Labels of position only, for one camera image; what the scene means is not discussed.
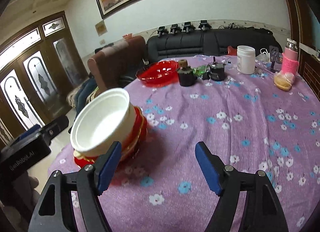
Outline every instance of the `white plastic container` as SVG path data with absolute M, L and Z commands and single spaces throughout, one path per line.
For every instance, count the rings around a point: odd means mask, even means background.
M 237 49 L 237 69 L 243 74 L 253 74 L 256 59 L 256 50 L 250 46 L 240 45 Z
M 86 105 L 76 118 L 71 145 L 87 157 L 105 154 L 114 141 L 125 141 L 135 119 L 128 92 L 121 88 L 107 90 Z

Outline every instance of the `metal screw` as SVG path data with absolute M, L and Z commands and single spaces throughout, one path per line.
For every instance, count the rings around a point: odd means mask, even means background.
M 91 171 L 93 169 L 93 165 L 92 164 L 87 164 L 85 167 L 84 167 L 84 170 L 85 171 Z
M 233 171 L 233 167 L 231 165 L 224 166 L 226 171 Z
M 57 177 L 57 176 L 59 176 L 60 174 L 61 174 L 61 171 L 56 170 L 56 171 L 53 172 L 52 176 L 53 176 L 53 177 Z
M 261 177 L 264 177 L 266 175 L 266 173 L 262 170 L 259 170 L 258 171 L 258 175 L 261 176 Z

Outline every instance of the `jeans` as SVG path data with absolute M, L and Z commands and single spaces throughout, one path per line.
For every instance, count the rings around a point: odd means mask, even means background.
M 81 110 L 84 109 L 87 97 L 96 89 L 96 87 L 97 83 L 94 78 L 90 78 L 82 84 L 81 88 L 75 95 L 75 104 L 77 111 L 76 117 L 79 115 Z

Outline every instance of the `pink thermos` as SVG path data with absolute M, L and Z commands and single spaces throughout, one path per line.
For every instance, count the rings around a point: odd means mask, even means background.
M 293 75 L 297 73 L 299 62 L 298 62 L 298 49 L 297 42 L 291 39 L 287 39 L 287 45 L 284 48 L 283 60 L 282 60 L 282 73 L 290 72 Z

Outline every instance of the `brown armchair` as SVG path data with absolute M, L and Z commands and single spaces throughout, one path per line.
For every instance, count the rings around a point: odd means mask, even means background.
M 121 87 L 121 76 L 130 70 L 136 71 L 146 55 L 146 43 L 142 36 L 119 41 L 98 51 L 88 60 L 88 67 L 97 82 L 99 93 Z

